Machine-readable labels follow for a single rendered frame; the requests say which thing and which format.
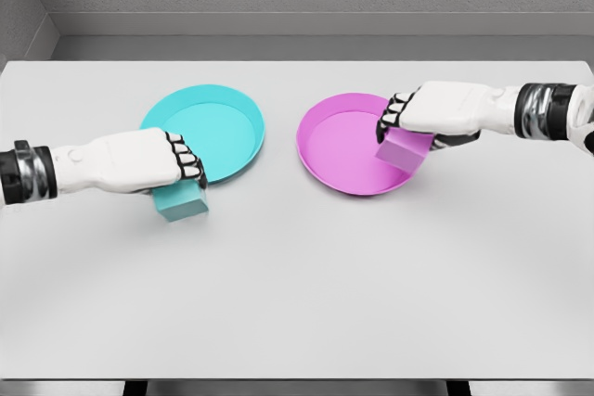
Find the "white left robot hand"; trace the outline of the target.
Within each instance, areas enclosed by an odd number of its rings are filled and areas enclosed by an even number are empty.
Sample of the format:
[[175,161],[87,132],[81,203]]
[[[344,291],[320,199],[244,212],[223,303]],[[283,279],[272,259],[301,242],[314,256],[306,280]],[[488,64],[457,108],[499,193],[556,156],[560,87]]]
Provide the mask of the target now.
[[201,159],[180,134],[149,128],[102,136],[88,148],[92,185],[103,191],[137,193],[183,180],[208,187]]

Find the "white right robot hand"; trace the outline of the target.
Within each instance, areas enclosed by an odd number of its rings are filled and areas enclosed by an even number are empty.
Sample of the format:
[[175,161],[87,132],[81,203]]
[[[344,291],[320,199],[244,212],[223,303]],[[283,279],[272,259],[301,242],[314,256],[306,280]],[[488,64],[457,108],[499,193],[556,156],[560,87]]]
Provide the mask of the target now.
[[432,150],[458,147],[479,139],[480,108],[490,88],[478,83],[427,82],[412,93],[399,92],[388,101],[376,124],[376,140],[400,128],[433,137]]

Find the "pink block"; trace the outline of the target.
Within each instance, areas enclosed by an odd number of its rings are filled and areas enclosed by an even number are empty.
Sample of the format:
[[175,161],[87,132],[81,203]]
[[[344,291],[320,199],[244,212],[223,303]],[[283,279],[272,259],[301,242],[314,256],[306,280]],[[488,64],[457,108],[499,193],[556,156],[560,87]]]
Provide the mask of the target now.
[[433,135],[391,128],[380,143],[376,157],[407,174],[414,174],[427,158]]

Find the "cyan block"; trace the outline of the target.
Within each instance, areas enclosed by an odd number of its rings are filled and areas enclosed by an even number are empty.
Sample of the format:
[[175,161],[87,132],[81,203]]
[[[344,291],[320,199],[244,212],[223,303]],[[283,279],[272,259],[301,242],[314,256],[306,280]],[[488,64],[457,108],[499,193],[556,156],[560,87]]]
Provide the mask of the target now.
[[195,180],[182,180],[151,190],[158,214],[175,222],[209,211],[206,191]]

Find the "cyan plate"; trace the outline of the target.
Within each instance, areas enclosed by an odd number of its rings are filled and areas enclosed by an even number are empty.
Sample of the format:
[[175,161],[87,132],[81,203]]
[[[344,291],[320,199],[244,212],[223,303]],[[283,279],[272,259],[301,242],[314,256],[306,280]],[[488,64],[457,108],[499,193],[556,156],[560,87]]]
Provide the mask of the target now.
[[239,90],[217,84],[171,93],[148,111],[140,127],[182,135],[201,159],[211,184],[246,169],[265,139],[265,120],[256,102]]

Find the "pink plate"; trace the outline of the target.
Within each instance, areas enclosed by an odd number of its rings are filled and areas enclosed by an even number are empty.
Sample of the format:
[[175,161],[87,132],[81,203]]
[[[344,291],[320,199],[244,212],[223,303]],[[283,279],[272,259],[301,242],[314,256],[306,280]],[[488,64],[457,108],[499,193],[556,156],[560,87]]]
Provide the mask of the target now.
[[357,196],[392,191],[407,174],[376,157],[377,120],[388,100],[372,94],[344,93],[328,97],[303,116],[296,135],[305,168],[324,185]]

